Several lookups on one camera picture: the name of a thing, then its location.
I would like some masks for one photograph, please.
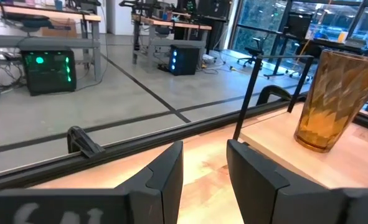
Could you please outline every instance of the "ribbed glass tumbler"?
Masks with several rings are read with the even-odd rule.
[[[295,132],[302,146],[329,152],[368,100],[368,57],[324,50]]]

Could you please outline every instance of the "wooden countertop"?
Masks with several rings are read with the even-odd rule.
[[[276,115],[276,111],[247,119],[243,126]],[[184,139],[184,183],[178,223],[243,224],[232,189],[226,158],[227,140],[236,124]],[[35,186],[37,189],[114,188],[140,171],[167,146],[83,170]]]
[[[327,188],[368,187],[368,129],[354,123],[329,153],[313,152],[293,135],[303,104],[242,129],[240,137],[283,167]]]
[[[54,19],[83,19],[83,16],[81,14],[77,14],[77,12],[67,8],[63,11],[56,11],[55,7],[41,5],[28,6],[23,2],[14,2],[13,5],[4,4],[3,6],[5,12],[21,13],[35,16],[41,15]],[[95,14],[85,15],[85,19],[88,21],[101,21],[101,17]]]
[[[139,20],[139,15],[131,15],[131,18],[133,20],[138,21]],[[149,24],[149,25],[173,26],[172,22],[160,21],[158,19],[146,18],[144,16],[141,16],[141,22],[144,22],[145,24]],[[188,24],[188,23],[184,23],[184,22],[176,22],[174,25],[176,27],[191,28],[191,29],[198,29],[199,28],[199,26],[197,24]],[[211,26],[201,25],[200,29],[202,29],[202,30],[211,30],[212,28],[211,28]]]

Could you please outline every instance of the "concrete floor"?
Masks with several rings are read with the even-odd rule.
[[[197,72],[194,76],[175,77],[148,68],[141,59],[133,65],[131,37],[107,35],[103,43],[105,73],[99,85],[41,96],[29,96],[23,87],[0,96],[0,171],[67,154],[63,137],[71,126],[95,127],[89,135],[104,145],[237,111],[242,105],[252,68],[242,68],[229,52],[219,55],[217,61],[220,64],[221,59],[225,60],[226,65],[207,70],[216,74]],[[239,71],[229,71],[229,65]],[[265,63],[259,73],[250,106],[255,105],[258,93],[267,85],[293,92],[298,83],[298,79],[286,76],[267,80],[262,75],[272,72],[268,68],[273,69]],[[76,69],[78,88],[95,83],[92,70],[87,73],[80,65]],[[37,144],[12,149],[23,141]]]

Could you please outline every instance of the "floor stripe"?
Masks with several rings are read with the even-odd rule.
[[[297,84],[284,87],[283,89],[286,89],[287,90],[287,89],[290,89],[290,88],[293,88],[293,87],[296,87],[296,86],[297,86]],[[260,93],[253,93],[252,94],[252,97],[258,96]],[[228,102],[231,102],[231,101],[242,100],[244,98],[245,98],[245,95],[243,95],[243,96],[236,96],[236,97],[228,98],[226,100],[219,100],[219,101],[213,101],[213,102],[210,102],[210,103],[203,103],[203,104],[199,104],[199,105],[188,106],[186,108],[178,109],[177,111],[178,112],[185,112],[185,111],[195,110],[195,109],[199,109],[199,108],[204,108],[206,106],[214,106],[214,105],[219,105],[221,103],[228,103]]]
[[[166,116],[166,115],[169,115],[169,114],[173,114],[173,113],[170,112],[170,111],[166,111],[166,112],[162,112],[162,113],[155,113],[155,114],[149,114],[149,115],[130,118],[130,119],[124,119],[124,120],[115,121],[115,122],[112,122],[112,123],[101,124],[101,125],[92,126],[92,127],[89,127],[89,128],[84,128],[84,131],[86,133],[90,133],[92,131],[99,131],[99,130],[102,130],[102,129],[112,128],[112,127],[115,127],[115,126],[130,124],[130,123],[134,123],[134,122],[138,122],[138,121],[146,121],[148,119],[158,118],[158,117]],[[27,147],[27,146],[32,146],[32,145],[35,145],[35,144],[40,144],[40,143],[45,143],[45,142],[48,142],[48,141],[53,141],[53,140],[66,138],[66,134],[67,133],[59,133],[59,134],[53,134],[53,135],[49,135],[49,136],[45,136],[45,137],[41,137],[41,138],[30,139],[30,140],[27,140],[27,141],[15,142],[15,143],[12,143],[12,144],[5,144],[5,145],[0,146],[0,152],[5,152],[5,151],[12,150],[12,149],[20,148],[20,147]]]
[[[284,89],[289,89],[289,88],[293,88],[293,87],[296,87],[296,86],[297,85],[287,86],[287,87],[284,87]],[[259,94],[260,93],[254,93],[254,94],[252,94],[252,96],[258,96]],[[228,98],[226,100],[219,100],[219,101],[213,101],[213,102],[210,102],[210,103],[203,103],[203,104],[199,104],[199,105],[189,106],[189,107],[186,107],[186,108],[181,108],[181,109],[178,109],[178,110],[174,109],[168,103],[166,103],[177,114],[170,110],[170,111],[165,111],[165,112],[161,112],[161,113],[155,113],[155,114],[149,114],[149,115],[139,116],[139,117],[136,117],[136,118],[130,118],[130,119],[124,119],[124,120],[120,120],[120,121],[114,121],[114,122],[107,123],[107,124],[100,124],[100,125],[97,125],[97,126],[92,126],[92,127],[89,127],[89,128],[84,128],[84,131],[86,133],[90,133],[90,132],[93,132],[93,131],[99,131],[99,130],[106,129],[106,128],[113,128],[113,127],[124,125],[124,124],[130,124],[130,123],[139,122],[139,121],[146,121],[148,119],[158,118],[158,117],[162,117],[162,116],[166,116],[166,115],[170,115],[170,114],[174,114],[174,115],[176,115],[178,117],[181,115],[180,118],[184,122],[190,123],[191,121],[189,121],[189,119],[187,119],[185,116],[183,116],[181,114],[182,112],[190,111],[190,110],[195,110],[195,109],[199,109],[199,108],[204,108],[204,107],[207,107],[207,106],[219,105],[219,104],[222,104],[222,103],[227,103],[227,102],[231,102],[231,101],[235,101],[235,100],[241,100],[243,98],[244,98],[244,95],[243,96],[236,96],[236,97],[233,97],[233,98]],[[11,143],[11,144],[5,144],[5,145],[0,146],[0,152],[9,151],[9,150],[17,149],[17,148],[20,148],[20,147],[32,146],[32,145],[35,145],[35,144],[41,144],[41,143],[45,143],[45,142],[48,142],[48,141],[62,139],[62,138],[65,138],[65,137],[66,137],[66,133],[59,133],[59,134],[53,134],[53,135],[45,136],[45,137],[41,137],[41,138],[30,139],[30,140],[21,141],[21,142],[15,142],[15,143]]]
[[[155,94],[152,90],[150,90],[148,87],[146,87],[144,84],[142,84],[140,81],[138,81],[136,78],[134,78],[132,75],[130,75],[128,72],[126,72],[124,69],[122,69],[120,66],[118,66],[115,62],[108,59],[105,55],[101,54],[102,57],[107,60],[110,64],[112,64],[115,68],[117,68],[119,71],[123,72],[129,79],[131,79],[133,82],[135,82],[137,85],[139,85],[143,90],[145,90],[147,93],[149,93],[153,98],[157,99],[161,104],[163,104],[169,111],[174,113],[179,119],[183,120],[185,123],[190,123],[191,121],[186,118],[184,115],[182,115],[180,112],[178,112],[175,108],[173,108],[169,103],[167,103],[164,99],[162,99],[160,96]]]

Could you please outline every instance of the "black clip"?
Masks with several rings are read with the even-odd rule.
[[[78,126],[72,126],[67,131],[67,150],[69,154],[82,152],[87,158],[105,152],[104,148],[93,142],[85,131]]]

